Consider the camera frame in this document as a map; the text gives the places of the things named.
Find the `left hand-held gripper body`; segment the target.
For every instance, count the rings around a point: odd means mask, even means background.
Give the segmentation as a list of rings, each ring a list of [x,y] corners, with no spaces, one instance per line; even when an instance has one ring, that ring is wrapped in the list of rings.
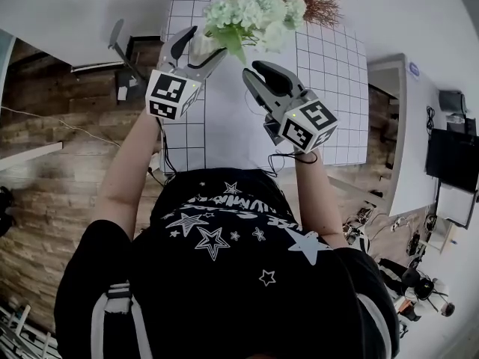
[[[188,79],[183,72],[184,67],[160,64],[159,58],[156,69],[150,74],[145,95],[146,112],[149,115],[178,120],[198,99],[204,81]]]

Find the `white green flowers bunch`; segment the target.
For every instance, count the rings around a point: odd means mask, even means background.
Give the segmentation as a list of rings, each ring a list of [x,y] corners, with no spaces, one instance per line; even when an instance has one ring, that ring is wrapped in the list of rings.
[[[244,48],[280,52],[285,37],[305,23],[303,0],[217,0],[203,10],[202,33],[246,62]]]

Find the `white side desk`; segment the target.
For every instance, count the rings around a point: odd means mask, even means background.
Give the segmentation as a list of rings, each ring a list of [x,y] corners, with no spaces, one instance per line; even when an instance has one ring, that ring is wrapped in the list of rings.
[[[368,82],[398,101],[399,120],[390,186],[385,196],[389,215],[401,215],[433,204],[436,178],[427,175],[429,134],[427,108],[435,111],[433,124],[446,127],[439,107],[439,89],[420,71],[418,78],[408,71],[411,62],[404,54],[388,56],[367,65]]]

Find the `person's right forearm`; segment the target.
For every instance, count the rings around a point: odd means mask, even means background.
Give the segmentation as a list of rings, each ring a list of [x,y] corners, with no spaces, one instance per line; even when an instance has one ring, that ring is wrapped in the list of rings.
[[[321,155],[295,155],[297,191],[302,226],[316,232],[331,248],[346,248],[336,192],[329,182]]]

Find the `black box device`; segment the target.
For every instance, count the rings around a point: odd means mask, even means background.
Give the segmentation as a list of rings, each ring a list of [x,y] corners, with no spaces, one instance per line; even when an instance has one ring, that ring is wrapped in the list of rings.
[[[460,91],[441,90],[439,91],[439,107],[447,113],[463,113],[465,111],[465,96]]]

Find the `white grid cloth table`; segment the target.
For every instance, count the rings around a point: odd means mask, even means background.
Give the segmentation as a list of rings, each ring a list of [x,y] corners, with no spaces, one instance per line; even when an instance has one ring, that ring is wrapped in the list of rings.
[[[353,30],[307,24],[290,34],[279,53],[247,48],[248,61],[265,60],[295,73],[338,119],[320,146],[327,165],[367,159],[369,102],[363,44]],[[165,172],[200,168],[290,167],[292,146],[274,145],[263,129],[265,111],[242,81],[243,63],[228,55],[205,82],[198,100],[179,119],[165,122]]]

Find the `person's black star-print clothing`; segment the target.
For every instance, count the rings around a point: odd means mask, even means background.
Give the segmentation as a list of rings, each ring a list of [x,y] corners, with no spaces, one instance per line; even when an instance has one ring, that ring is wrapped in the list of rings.
[[[373,259],[303,228],[260,170],[176,175],[134,239],[93,221],[56,297],[63,359],[93,359],[94,311],[120,284],[153,359],[394,359],[400,348]]]

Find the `person's left forearm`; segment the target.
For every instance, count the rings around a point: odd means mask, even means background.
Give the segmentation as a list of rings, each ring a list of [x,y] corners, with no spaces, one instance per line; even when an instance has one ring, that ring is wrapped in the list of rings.
[[[111,221],[130,239],[159,130],[154,117],[145,111],[139,115],[107,170],[95,202],[92,220]]]

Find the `black monitor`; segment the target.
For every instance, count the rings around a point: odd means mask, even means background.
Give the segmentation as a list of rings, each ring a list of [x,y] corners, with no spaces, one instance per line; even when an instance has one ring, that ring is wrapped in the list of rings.
[[[433,129],[428,141],[426,173],[448,185],[475,191],[479,180],[479,137]]]

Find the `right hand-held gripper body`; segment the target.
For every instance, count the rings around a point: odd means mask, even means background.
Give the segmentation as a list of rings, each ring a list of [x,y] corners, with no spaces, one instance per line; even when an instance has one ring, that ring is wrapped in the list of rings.
[[[261,106],[267,112],[263,127],[272,142],[288,141],[303,153],[327,142],[338,126],[336,116],[309,89],[294,98],[284,96]]]

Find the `black office chair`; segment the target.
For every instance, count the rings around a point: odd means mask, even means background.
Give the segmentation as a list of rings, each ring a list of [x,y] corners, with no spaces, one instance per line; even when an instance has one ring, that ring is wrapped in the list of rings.
[[[9,213],[13,205],[13,195],[4,186],[0,186],[0,238],[15,225],[14,217]]]

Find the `grey black floor stand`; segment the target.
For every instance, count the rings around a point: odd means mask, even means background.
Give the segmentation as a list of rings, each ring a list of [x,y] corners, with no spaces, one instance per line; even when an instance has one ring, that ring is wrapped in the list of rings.
[[[137,67],[128,59],[126,56],[125,52],[122,50],[118,43],[118,38],[120,36],[120,32],[123,28],[124,24],[124,19],[119,19],[110,34],[109,38],[109,44],[108,44],[108,49],[113,50],[117,56],[120,58],[120,61],[110,61],[110,62],[102,62],[98,64],[87,64],[83,66],[78,66],[78,67],[71,67],[71,73],[81,73],[81,72],[87,72],[87,71],[92,71],[92,70],[105,70],[108,68],[113,68],[113,67],[119,67],[120,65],[126,66],[129,68],[131,71],[133,77],[137,81],[144,81],[144,77],[140,72],[138,71]]]

